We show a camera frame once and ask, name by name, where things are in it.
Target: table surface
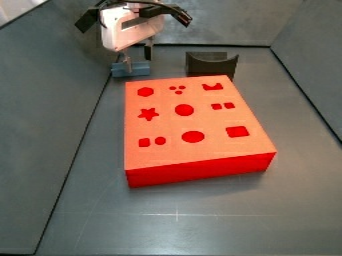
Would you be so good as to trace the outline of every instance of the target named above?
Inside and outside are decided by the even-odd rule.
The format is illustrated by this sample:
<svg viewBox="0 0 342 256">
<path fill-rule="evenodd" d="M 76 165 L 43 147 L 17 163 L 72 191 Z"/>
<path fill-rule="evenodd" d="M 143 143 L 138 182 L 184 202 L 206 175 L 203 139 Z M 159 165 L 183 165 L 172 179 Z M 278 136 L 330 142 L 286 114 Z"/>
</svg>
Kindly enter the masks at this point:
<svg viewBox="0 0 342 256">
<path fill-rule="evenodd" d="M 278 154 L 264 173 L 130 189 L 124 82 L 184 77 L 186 51 L 240 55 L 234 84 Z M 270 49 L 160 46 L 151 66 L 107 85 L 37 255 L 342 254 L 342 146 Z"/>
</svg>

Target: shape sorter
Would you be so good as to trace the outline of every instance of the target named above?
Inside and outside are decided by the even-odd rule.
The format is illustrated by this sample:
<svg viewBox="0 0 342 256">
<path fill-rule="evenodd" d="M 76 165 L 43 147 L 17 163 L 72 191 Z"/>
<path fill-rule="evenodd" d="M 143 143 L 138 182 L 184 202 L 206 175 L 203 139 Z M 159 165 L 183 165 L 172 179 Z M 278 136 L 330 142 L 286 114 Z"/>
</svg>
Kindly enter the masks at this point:
<svg viewBox="0 0 342 256">
<path fill-rule="evenodd" d="M 130 187 L 264 171 L 272 142 L 227 76 L 126 83 Z"/>
</svg>

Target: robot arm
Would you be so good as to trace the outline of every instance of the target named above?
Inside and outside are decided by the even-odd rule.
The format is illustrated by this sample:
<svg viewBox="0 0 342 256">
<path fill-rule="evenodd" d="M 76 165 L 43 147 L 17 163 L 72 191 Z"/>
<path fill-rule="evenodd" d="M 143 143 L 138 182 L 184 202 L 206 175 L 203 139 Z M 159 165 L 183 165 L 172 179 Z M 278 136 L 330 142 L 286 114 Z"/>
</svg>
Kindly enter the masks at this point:
<svg viewBox="0 0 342 256">
<path fill-rule="evenodd" d="M 160 0 L 101 0 L 88 8 L 75 26 L 84 33 L 99 21 L 101 24 L 103 46 L 115 52 L 123 52 L 127 71 L 132 72 L 127 49 L 131 45 L 148 39 L 144 47 L 146 59 L 151 60 L 152 38 L 164 27 L 164 14 L 188 26 L 191 16 L 175 4 L 163 4 Z"/>
</svg>

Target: circular hole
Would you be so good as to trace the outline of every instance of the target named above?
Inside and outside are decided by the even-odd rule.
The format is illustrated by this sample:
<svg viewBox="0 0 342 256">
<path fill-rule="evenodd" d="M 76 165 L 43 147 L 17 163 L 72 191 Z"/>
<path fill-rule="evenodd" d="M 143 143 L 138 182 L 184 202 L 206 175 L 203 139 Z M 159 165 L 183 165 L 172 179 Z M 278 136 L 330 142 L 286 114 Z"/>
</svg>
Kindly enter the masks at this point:
<svg viewBox="0 0 342 256">
<path fill-rule="evenodd" d="M 180 104 L 175 107 L 175 112 L 180 116 L 190 116 L 194 114 L 194 107 L 188 104 Z"/>
<path fill-rule="evenodd" d="M 166 138 L 164 137 L 158 137 L 155 139 L 155 144 L 156 145 L 164 145 L 166 144 Z"/>
<path fill-rule="evenodd" d="M 204 133 L 199 131 L 188 131 L 182 135 L 182 139 L 188 143 L 198 143 L 204 139 Z"/>
</svg>

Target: white robot body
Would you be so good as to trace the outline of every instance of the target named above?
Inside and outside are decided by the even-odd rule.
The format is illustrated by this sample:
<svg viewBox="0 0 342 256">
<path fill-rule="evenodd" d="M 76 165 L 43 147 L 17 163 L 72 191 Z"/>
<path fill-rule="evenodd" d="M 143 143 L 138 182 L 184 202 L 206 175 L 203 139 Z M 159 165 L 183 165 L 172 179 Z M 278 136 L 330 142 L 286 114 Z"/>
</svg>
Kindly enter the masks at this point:
<svg viewBox="0 0 342 256">
<path fill-rule="evenodd" d="M 115 52 L 158 34 L 164 28 L 164 15 L 139 18 L 140 5 L 119 6 L 100 11 L 103 46 Z"/>
</svg>

